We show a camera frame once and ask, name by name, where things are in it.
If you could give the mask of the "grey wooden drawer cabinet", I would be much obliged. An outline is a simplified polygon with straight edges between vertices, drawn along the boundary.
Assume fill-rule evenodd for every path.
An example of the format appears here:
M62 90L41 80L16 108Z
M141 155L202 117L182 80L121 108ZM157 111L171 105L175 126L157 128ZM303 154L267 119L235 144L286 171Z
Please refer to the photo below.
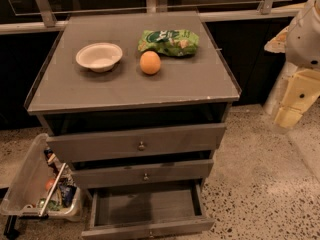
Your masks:
M165 57L153 76L141 72L138 40L144 30L187 29L200 37L197 53ZM123 56L106 72L79 66L76 54L94 43L118 45ZM26 100L50 136L198 124L225 125L240 90L193 12L81 16L69 20L49 64ZM212 159L214 150L98 161L65 162L73 171Z

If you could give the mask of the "small red ball in bin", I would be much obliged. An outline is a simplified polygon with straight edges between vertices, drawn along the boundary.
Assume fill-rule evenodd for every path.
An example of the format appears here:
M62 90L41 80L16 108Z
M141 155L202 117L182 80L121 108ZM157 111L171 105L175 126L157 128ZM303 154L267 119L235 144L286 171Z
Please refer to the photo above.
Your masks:
M50 190L55 183L55 179L49 179L45 184L46 191Z

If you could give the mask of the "grey middle drawer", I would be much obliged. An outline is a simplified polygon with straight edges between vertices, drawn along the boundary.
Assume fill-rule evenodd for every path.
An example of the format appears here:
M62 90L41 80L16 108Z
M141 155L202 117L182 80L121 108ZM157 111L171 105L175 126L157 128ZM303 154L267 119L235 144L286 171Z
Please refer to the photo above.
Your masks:
M207 178L212 159L158 163L73 171L72 178L81 189L139 185Z

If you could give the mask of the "blue snack packet in bin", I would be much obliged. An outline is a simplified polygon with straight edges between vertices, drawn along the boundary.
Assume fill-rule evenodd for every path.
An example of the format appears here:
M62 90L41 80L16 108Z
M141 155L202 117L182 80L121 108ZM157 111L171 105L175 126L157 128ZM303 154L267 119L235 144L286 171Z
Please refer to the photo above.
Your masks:
M72 200L76 191L74 186L60 186L60 191L62 195L62 203L64 207L69 207L72 204Z

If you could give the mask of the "grey top drawer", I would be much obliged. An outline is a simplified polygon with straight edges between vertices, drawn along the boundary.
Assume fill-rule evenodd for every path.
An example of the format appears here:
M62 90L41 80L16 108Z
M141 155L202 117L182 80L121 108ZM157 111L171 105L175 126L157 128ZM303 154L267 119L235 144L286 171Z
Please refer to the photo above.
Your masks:
M98 161L217 149L226 126L198 124L48 137L61 162Z

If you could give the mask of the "white paper bowl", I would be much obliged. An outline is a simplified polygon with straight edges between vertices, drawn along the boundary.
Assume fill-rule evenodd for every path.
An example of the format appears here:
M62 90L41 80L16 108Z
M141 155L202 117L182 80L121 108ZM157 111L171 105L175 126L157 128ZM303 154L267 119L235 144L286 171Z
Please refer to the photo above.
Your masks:
M76 54L76 62L96 73L111 70L123 56L122 49L112 43L94 43L83 47Z

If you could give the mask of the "grey drawer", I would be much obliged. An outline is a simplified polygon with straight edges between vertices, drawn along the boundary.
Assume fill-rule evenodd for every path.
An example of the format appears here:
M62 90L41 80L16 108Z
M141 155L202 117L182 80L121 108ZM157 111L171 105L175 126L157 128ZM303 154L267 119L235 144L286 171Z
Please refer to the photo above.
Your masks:
M209 230L197 181L100 188L84 240L153 239Z
M198 124L48 137L61 162L98 161L217 149L226 126Z
M72 178L81 189L139 185L207 178L212 159L158 163L73 171Z

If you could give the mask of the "grey bottom drawer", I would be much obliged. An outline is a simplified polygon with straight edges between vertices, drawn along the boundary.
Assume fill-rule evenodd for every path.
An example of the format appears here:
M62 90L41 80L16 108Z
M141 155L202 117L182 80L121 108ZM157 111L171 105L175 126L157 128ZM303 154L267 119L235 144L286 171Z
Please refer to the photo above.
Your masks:
M197 181L100 188L84 240L153 239L209 230Z

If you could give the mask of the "metal railing with glass panel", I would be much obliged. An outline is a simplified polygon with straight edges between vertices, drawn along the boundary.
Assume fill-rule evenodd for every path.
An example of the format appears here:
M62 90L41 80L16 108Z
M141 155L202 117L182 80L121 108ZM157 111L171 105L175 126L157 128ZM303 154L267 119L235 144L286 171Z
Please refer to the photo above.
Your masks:
M203 22L293 17L307 0L1 0L0 34L60 31L71 16L194 11Z

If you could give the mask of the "green chip bag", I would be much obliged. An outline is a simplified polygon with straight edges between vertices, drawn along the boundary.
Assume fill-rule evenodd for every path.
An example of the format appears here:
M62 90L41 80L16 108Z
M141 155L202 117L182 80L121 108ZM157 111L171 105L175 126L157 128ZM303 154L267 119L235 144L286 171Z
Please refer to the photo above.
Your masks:
M186 29L144 30L138 42L138 51L154 51L171 57L194 55L198 49L199 36Z

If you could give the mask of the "clear plastic storage bin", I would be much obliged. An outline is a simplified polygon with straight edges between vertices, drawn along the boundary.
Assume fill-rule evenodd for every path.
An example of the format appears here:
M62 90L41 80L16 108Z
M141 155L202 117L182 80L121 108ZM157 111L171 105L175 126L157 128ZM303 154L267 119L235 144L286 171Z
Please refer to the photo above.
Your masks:
M39 218L47 198L46 184L55 177L47 165L44 150L48 135L39 134L32 142L0 205L3 215Z

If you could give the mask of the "orange fruit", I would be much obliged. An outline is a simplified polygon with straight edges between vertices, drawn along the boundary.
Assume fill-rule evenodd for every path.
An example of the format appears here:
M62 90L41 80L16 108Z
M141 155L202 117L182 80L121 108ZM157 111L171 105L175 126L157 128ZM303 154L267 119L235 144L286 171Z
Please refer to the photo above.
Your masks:
M144 52L140 58L140 68L147 75L156 74L161 68L159 55L153 51Z

